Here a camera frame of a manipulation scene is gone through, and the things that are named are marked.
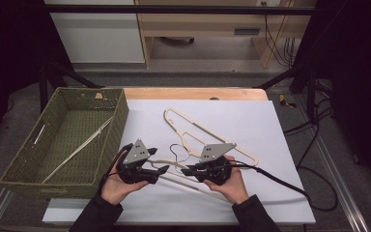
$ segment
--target hand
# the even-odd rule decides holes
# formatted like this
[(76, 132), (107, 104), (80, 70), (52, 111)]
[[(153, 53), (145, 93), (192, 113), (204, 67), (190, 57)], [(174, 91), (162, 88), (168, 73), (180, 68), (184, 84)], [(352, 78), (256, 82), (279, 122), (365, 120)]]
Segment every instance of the hand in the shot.
[[(235, 164), (234, 157), (226, 155), (224, 155), (224, 157), (230, 160), (231, 164)], [(204, 184), (206, 184), (210, 190), (222, 193), (225, 198), (233, 204), (239, 205), (249, 198), (245, 184), (243, 183), (243, 174), (238, 167), (232, 168), (230, 179), (222, 186), (218, 186), (209, 180), (205, 180)]]
[[(109, 174), (116, 173), (116, 165), (119, 162), (119, 159), (114, 164), (113, 168), (111, 169)], [(118, 174), (113, 174), (109, 176), (104, 183), (101, 189), (101, 198), (106, 200), (112, 205), (118, 205), (121, 201), (123, 201), (126, 196), (128, 196), (131, 192), (141, 190), (143, 187), (147, 186), (149, 183), (147, 181), (142, 181), (135, 184), (126, 184), (122, 179), (120, 179)]]

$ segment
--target wall outlet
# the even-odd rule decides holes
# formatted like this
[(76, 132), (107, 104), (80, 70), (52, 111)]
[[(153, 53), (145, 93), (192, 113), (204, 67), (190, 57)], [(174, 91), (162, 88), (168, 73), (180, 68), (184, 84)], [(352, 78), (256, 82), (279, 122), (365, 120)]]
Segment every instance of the wall outlet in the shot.
[(257, 0), (257, 7), (277, 7), (281, 0)]

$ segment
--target white tabletop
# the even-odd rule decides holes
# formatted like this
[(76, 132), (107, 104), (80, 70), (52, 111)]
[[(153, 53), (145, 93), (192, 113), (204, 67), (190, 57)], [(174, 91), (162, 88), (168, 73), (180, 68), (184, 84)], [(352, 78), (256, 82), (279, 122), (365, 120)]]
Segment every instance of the white tabletop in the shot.
[[(298, 188), (303, 189), (292, 161), (285, 137), (271, 101), (179, 101), (179, 100), (128, 100), (130, 109), (121, 147), (140, 138), (148, 148), (158, 148), (151, 160), (174, 160), (171, 144), (181, 144), (181, 138), (163, 120), (163, 112), (173, 107), (196, 123), (226, 140), (236, 143), (259, 159), (258, 166)], [(170, 114), (176, 126), (192, 132), (206, 143), (218, 143), (193, 125)], [(191, 137), (188, 141), (199, 147), (202, 144)], [(178, 160), (187, 153), (179, 146), (173, 147)], [(232, 150), (227, 153), (236, 160), (251, 163), (250, 159)], [(194, 164), (189, 158), (185, 164)], [(204, 184), (194, 183), (171, 174), (166, 177), (182, 181), (196, 188), (210, 191)], [(315, 218), (306, 199), (291, 189), (256, 173), (243, 170), (248, 192), (257, 194), (272, 219), (280, 224), (314, 223)], [(80, 215), (88, 200), (52, 199), (43, 217), (44, 222), (72, 223)], [(118, 224), (235, 224), (237, 220), (231, 204), (207, 194), (186, 188), (163, 179), (130, 194), (123, 202), (124, 212)]]

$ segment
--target green wicker basket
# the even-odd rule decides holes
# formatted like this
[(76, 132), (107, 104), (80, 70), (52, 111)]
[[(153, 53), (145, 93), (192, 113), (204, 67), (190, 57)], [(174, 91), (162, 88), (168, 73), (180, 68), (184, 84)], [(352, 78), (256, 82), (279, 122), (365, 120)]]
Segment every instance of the green wicker basket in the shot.
[(56, 89), (0, 184), (26, 196), (91, 198), (118, 153), (127, 117), (123, 89)]

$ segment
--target black sleeve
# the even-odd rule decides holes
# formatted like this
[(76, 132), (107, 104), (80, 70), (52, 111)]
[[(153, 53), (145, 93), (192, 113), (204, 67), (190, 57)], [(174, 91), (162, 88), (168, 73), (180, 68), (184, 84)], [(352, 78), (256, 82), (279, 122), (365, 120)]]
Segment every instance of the black sleeve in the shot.
[(278, 226), (267, 214), (257, 195), (249, 197), (240, 205), (234, 204), (233, 211), (242, 232), (279, 232)]
[(70, 232), (109, 232), (122, 213), (122, 205), (114, 206), (96, 194), (71, 226)]

